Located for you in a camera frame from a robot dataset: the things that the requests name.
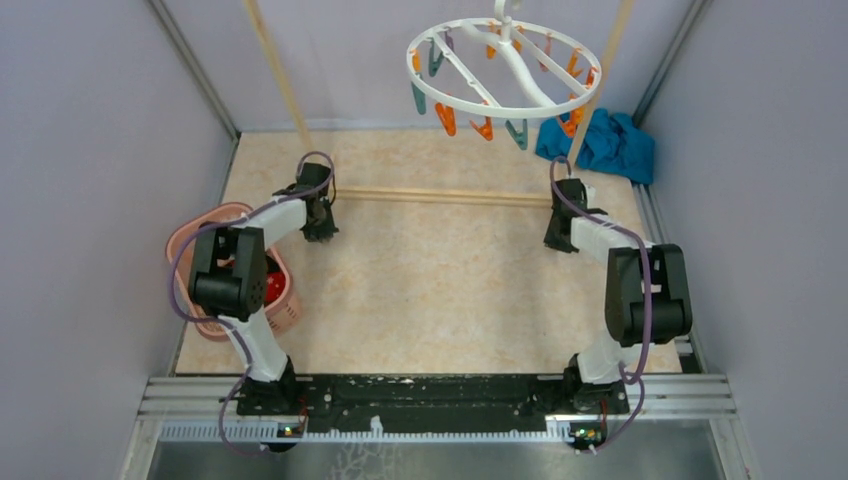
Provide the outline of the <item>red snowflake sock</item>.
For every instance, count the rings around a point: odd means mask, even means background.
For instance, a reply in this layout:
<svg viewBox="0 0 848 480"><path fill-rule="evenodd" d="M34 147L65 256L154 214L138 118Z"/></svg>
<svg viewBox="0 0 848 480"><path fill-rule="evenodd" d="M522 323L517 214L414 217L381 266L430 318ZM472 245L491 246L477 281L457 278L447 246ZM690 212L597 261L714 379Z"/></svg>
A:
<svg viewBox="0 0 848 480"><path fill-rule="evenodd" d="M266 276L266 294L264 298L264 306L269 307L275 301L279 300L285 293L287 288L286 274L281 271L269 272Z"/></svg>

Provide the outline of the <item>white round clip hanger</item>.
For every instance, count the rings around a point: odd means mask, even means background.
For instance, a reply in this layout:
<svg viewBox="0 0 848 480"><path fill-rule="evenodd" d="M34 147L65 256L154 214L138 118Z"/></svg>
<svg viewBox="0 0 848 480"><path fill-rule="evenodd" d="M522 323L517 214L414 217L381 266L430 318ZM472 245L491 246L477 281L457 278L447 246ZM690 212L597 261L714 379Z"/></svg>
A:
<svg viewBox="0 0 848 480"><path fill-rule="evenodd" d="M572 137L600 92L599 56L565 33L516 19L515 5L498 1L490 17L436 24L406 47L415 110L434 113L446 135L466 120L486 141L504 128L525 150L531 122L554 118Z"/></svg>

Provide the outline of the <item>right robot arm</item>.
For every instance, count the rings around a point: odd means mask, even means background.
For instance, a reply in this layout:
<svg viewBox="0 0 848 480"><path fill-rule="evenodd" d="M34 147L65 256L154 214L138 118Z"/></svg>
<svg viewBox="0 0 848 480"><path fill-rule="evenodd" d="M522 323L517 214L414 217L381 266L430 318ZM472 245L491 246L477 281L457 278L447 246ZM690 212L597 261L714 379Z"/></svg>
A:
<svg viewBox="0 0 848 480"><path fill-rule="evenodd" d="M565 370L563 398L576 412L607 406L619 388L641 380L652 347L688 334L693 324L685 258L674 244L656 244L589 205L577 178L551 183L552 215L546 247L584 253L606 270L606 332L574 355Z"/></svg>

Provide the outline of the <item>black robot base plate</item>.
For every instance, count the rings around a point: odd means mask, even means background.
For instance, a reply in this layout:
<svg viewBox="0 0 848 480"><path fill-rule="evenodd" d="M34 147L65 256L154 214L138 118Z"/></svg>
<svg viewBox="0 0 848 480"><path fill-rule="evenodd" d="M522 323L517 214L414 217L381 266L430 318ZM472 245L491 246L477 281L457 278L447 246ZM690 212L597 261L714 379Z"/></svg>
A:
<svg viewBox="0 0 848 480"><path fill-rule="evenodd" d="M248 379L235 396L242 416L292 416L309 433L359 433L377 419L386 433L540 432L549 415L626 414L622 382L584 384L576 373L315 374L265 384Z"/></svg>

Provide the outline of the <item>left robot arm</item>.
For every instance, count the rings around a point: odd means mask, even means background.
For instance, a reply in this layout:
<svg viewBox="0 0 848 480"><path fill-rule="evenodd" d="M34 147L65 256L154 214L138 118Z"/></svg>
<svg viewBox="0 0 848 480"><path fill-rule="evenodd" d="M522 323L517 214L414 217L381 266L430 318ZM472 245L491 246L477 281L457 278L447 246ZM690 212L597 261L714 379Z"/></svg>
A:
<svg viewBox="0 0 848 480"><path fill-rule="evenodd" d="M307 153L293 184L236 220L202 226L187 240L194 248L188 296L205 312L203 322L221 326L245 367L233 398L240 415L294 414L302 388L289 355L278 345L267 318L267 250L293 232L326 242L338 231L332 213L335 165Z"/></svg>

